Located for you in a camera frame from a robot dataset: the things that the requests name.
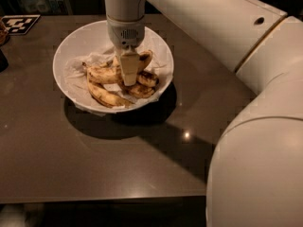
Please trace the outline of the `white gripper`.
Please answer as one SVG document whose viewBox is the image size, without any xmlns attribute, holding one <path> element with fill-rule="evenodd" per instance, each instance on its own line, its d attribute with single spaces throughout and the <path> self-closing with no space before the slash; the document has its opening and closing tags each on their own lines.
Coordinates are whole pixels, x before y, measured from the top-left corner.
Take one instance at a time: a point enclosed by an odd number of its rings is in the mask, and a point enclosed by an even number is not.
<svg viewBox="0 0 303 227">
<path fill-rule="evenodd" d="M 107 16 L 107 30 L 111 42 L 119 56 L 124 84 L 132 86 L 136 83 L 139 67 L 139 54 L 136 49 L 145 38 L 144 18 L 134 21 L 120 21 Z"/>
</svg>

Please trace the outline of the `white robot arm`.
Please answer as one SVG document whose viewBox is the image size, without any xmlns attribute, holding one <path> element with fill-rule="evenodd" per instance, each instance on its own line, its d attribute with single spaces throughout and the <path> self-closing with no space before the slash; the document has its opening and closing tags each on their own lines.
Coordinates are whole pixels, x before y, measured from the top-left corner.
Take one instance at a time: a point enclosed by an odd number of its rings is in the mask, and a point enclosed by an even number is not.
<svg viewBox="0 0 303 227">
<path fill-rule="evenodd" d="M 243 99 L 212 153 L 207 227 L 303 227 L 303 24 L 259 0 L 105 0 L 118 49 L 143 41 L 152 4 L 229 72 Z"/>
</svg>

